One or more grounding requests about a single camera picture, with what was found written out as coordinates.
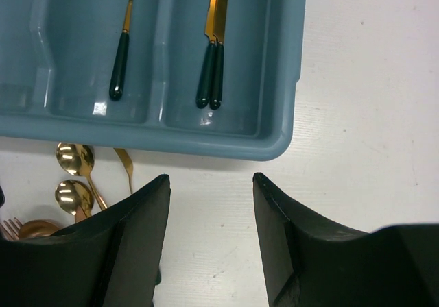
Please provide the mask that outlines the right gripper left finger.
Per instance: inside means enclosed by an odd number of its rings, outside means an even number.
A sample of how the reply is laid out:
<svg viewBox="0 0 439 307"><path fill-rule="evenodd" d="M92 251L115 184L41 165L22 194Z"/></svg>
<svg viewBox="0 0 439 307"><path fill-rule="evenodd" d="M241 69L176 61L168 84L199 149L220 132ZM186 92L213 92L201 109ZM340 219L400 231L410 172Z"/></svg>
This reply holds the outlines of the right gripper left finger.
<svg viewBox="0 0 439 307"><path fill-rule="evenodd" d="M51 236L1 241L2 306L151 306L170 205L160 175Z"/></svg>

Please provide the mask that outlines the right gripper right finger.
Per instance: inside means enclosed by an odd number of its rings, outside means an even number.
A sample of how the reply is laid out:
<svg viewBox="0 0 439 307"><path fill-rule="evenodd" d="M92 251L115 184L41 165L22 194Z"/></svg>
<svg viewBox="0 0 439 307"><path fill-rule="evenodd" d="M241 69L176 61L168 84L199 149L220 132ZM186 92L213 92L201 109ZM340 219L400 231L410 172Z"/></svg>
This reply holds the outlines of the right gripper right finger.
<svg viewBox="0 0 439 307"><path fill-rule="evenodd" d="M438 225L367 233L336 223L253 177L271 306L437 306Z"/></svg>

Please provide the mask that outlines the gold knife green handle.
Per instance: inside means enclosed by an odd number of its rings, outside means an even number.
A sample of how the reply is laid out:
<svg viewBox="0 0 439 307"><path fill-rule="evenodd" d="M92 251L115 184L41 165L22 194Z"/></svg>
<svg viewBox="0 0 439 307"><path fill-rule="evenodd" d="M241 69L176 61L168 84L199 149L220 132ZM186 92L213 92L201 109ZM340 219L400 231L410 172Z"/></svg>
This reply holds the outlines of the gold knife green handle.
<svg viewBox="0 0 439 307"><path fill-rule="evenodd" d="M224 72L224 39L228 0L215 0L213 35L216 38L215 68L211 85L210 108L216 110L222 103Z"/></svg>
<svg viewBox="0 0 439 307"><path fill-rule="evenodd" d="M215 52L217 46L217 38L215 37L213 32L216 8L217 0L210 0L204 30L204 34L209 38L209 43L204 55L198 90L195 99L196 106L200 109L205 108L209 104L210 100L211 82L215 68Z"/></svg>

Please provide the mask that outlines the copper slotted spoon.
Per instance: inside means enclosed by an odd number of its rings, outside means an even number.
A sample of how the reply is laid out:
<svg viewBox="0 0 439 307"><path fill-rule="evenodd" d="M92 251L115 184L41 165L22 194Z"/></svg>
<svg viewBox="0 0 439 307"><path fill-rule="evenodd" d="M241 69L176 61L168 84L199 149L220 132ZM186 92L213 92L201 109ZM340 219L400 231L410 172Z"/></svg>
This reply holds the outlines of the copper slotted spoon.
<svg viewBox="0 0 439 307"><path fill-rule="evenodd" d="M48 220L32 220L24 224L20 224L19 240L51 236L55 232L61 230L61 227Z"/></svg>

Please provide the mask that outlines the blue plastic cutlery tray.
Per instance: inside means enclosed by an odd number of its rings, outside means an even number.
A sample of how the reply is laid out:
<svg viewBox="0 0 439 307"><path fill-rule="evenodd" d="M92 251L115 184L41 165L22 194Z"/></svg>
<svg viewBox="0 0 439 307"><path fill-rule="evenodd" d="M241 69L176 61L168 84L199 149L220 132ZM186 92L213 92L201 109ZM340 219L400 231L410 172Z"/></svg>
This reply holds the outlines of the blue plastic cutlery tray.
<svg viewBox="0 0 439 307"><path fill-rule="evenodd" d="M127 2L1 0L3 136L255 161L288 148L305 0L228 0L217 110L195 104L209 0L134 0L110 99Z"/></svg>

